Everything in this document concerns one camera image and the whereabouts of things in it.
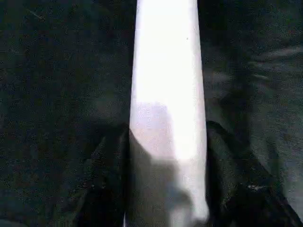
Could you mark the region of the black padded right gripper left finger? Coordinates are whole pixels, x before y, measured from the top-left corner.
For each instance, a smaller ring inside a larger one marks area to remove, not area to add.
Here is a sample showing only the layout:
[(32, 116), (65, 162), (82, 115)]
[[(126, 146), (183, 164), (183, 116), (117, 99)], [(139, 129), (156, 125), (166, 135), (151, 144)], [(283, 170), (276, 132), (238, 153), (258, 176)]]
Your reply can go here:
[(121, 227), (124, 222), (129, 155), (128, 129), (104, 133), (85, 166), (80, 227)]

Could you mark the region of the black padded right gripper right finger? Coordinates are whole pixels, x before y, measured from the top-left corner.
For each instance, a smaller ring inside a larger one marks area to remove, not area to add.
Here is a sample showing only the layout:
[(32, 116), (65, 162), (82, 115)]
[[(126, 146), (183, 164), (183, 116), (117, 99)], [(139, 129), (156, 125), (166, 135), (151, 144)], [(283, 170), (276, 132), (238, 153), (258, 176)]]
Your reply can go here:
[(206, 198), (213, 227), (301, 227), (277, 179), (244, 143), (207, 121)]

